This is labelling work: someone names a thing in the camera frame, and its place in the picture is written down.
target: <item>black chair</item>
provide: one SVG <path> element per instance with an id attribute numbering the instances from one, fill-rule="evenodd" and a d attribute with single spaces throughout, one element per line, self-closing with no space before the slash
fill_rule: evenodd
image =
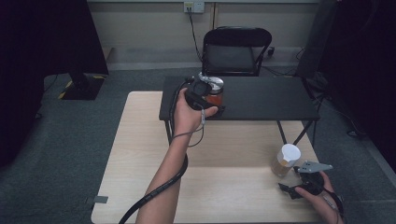
<path id="1" fill-rule="evenodd" d="M 204 37 L 202 73 L 214 77 L 257 77 L 271 34 L 255 27 L 222 26 Z"/>

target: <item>black desk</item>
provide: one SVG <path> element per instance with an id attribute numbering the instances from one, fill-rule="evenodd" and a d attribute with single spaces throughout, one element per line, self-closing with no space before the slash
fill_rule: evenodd
<path id="1" fill-rule="evenodd" d="M 302 132 L 293 142 L 296 145 L 318 112 L 308 97 L 302 81 L 297 77 L 222 77 L 225 110 L 215 120 L 276 120 L 283 142 L 281 120 L 307 120 Z M 174 91 L 183 82 L 182 77 L 167 77 L 163 85 L 160 120 L 165 122 L 168 140 L 171 139 L 169 109 Z"/>

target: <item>baseboard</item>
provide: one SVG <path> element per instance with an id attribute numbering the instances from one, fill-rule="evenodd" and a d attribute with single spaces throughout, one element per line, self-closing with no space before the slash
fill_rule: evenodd
<path id="1" fill-rule="evenodd" d="M 265 52 L 264 66 L 297 66 L 302 48 L 275 47 L 272 56 Z M 195 49 L 111 49 L 108 70 L 145 70 L 201 67 Z"/>

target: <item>jar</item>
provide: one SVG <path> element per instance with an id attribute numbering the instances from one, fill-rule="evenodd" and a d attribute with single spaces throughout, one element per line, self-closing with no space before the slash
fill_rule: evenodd
<path id="1" fill-rule="evenodd" d="M 277 176 L 285 176 L 301 157 L 301 151 L 293 144 L 284 145 L 271 163 L 271 170 Z"/>
<path id="2" fill-rule="evenodd" d="M 221 106 L 222 105 L 222 97 L 223 97 L 223 88 L 217 84 L 210 83 L 212 90 L 205 97 L 205 99 L 213 105 Z"/>

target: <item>hand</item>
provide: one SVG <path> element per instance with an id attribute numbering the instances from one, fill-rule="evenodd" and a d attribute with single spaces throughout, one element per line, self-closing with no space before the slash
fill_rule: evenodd
<path id="1" fill-rule="evenodd" d="M 322 171 L 320 171 L 321 176 L 323 177 L 324 180 L 324 188 L 327 189 L 330 192 L 334 192 L 334 189 L 332 188 L 332 183 L 330 182 L 329 177 Z M 309 202 L 312 203 L 314 206 L 315 210 L 320 214 L 320 216 L 330 224 L 342 224 L 344 223 L 343 219 L 341 219 L 340 214 L 338 213 L 338 210 L 334 210 L 330 207 L 330 205 L 326 202 L 326 200 L 323 197 L 326 197 L 334 206 L 336 206 L 335 201 L 332 199 L 332 197 L 326 193 L 322 192 L 319 195 L 313 195 L 306 191 L 305 189 L 302 188 L 295 188 L 296 192 L 299 193 L 301 196 L 306 198 Z"/>
<path id="2" fill-rule="evenodd" d="M 186 88 L 182 89 L 178 94 L 176 111 L 175 111 L 175 134 L 194 132 L 202 120 L 202 111 L 192 109 L 186 102 Z M 218 112 L 216 106 L 212 106 L 205 110 L 205 117 L 210 117 Z"/>

